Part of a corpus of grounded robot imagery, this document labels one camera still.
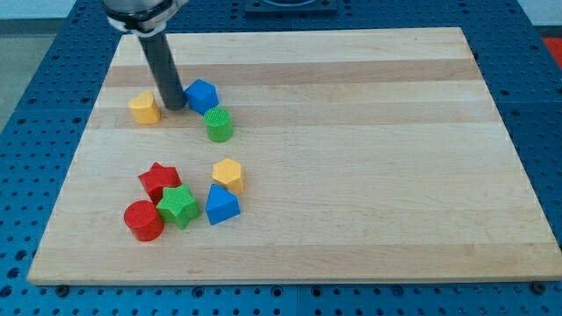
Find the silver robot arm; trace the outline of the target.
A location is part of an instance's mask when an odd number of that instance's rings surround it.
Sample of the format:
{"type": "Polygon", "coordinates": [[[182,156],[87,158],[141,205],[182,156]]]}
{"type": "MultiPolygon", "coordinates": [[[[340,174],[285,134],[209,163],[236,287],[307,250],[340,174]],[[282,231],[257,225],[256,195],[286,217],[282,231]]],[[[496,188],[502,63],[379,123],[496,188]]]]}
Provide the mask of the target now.
{"type": "Polygon", "coordinates": [[[141,37],[162,32],[167,22],[189,0],[103,0],[102,5],[111,26],[121,32],[141,37]]]}

